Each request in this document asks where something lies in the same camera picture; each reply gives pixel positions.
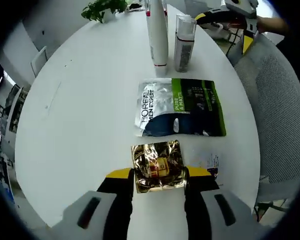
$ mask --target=potted plant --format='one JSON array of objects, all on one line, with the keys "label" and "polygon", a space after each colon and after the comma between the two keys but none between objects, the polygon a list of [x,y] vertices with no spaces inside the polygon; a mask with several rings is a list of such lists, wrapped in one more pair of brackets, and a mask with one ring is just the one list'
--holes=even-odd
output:
[{"label": "potted plant", "polygon": [[103,24],[114,19],[116,11],[122,13],[126,8],[126,0],[96,0],[82,10],[81,16]]}]

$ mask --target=green leaves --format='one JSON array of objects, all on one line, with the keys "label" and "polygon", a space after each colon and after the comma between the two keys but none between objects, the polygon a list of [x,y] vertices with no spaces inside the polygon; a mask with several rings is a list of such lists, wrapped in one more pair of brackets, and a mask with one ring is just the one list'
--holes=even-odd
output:
[{"label": "green leaves", "polygon": [[100,21],[103,23],[103,18],[105,16],[106,9],[114,14],[116,11],[122,13],[126,10],[127,3],[126,0],[96,0],[95,2],[90,2],[81,13],[81,16],[88,20]]}]

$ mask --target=white bottle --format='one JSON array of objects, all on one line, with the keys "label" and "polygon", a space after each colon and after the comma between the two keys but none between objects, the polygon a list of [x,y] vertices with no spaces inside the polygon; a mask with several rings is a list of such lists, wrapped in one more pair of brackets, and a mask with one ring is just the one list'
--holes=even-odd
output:
[{"label": "white bottle", "polygon": [[157,77],[164,77],[167,73],[169,52],[166,15],[162,0],[150,0],[149,2],[149,10],[146,6],[146,20],[151,57]]}]

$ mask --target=white round table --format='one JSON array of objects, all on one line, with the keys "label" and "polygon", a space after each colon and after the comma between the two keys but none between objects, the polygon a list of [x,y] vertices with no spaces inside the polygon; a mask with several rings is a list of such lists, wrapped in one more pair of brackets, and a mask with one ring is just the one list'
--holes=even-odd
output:
[{"label": "white round table", "polygon": [[[245,90],[230,62],[200,28],[189,71],[173,69],[177,9],[168,6],[167,77],[215,82],[225,137],[133,135],[138,82],[154,78],[145,12],[90,22],[48,60],[21,113],[15,143],[17,180],[39,216],[54,226],[63,210],[106,174],[132,167],[131,145],[178,139],[185,165],[202,151],[220,154],[218,179],[250,208],[260,174],[259,140]],[[133,196],[128,239],[187,239],[183,188]]]}]

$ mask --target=gold sachet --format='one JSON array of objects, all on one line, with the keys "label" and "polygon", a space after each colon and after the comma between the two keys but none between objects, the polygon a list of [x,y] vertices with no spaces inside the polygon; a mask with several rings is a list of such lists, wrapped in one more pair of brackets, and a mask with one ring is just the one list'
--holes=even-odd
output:
[{"label": "gold sachet", "polygon": [[179,141],[164,141],[131,147],[138,193],[184,186],[184,164]]}]

